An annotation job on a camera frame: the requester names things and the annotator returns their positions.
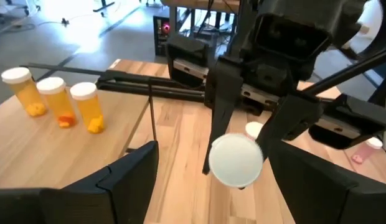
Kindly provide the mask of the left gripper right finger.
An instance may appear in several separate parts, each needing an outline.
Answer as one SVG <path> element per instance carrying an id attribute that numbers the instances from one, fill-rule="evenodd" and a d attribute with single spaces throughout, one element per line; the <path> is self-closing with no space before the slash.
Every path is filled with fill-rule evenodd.
<path id="1" fill-rule="evenodd" d="M 283 141 L 269 160 L 296 223 L 386 224 L 386 184 Z"/>

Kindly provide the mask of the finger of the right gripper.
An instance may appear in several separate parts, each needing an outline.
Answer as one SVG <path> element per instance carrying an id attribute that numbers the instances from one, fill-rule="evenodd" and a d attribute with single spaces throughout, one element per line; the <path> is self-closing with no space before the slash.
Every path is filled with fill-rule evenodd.
<path id="1" fill-rule="evenodd" d="M 205 83 L 204 105 L 212 110 L 211 132 L 202 173 L 210 171 L 211 144 L 225 134 L 234 107 L 240 97 L 243 78 L 240 64 L 227 57 L 217 59 L 209 69 Z"/>
<path id="2" fill-rule="evenodd" d="M 314 96 L 295 93 L 280 98 L 256 139 L 264 158 L 270 157 L 274 142 L 294 140 L 316 123 L 321 115 L 321 102 Z"/>

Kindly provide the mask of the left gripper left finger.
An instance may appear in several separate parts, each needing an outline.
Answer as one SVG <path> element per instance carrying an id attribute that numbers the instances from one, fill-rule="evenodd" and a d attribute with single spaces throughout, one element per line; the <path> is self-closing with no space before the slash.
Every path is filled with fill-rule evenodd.
<path id="1" fill-rule="evenodd" d="M 150 141 L 62 189 L 0 189 L 0 223 L 143 223 L 158 163 Z"/>

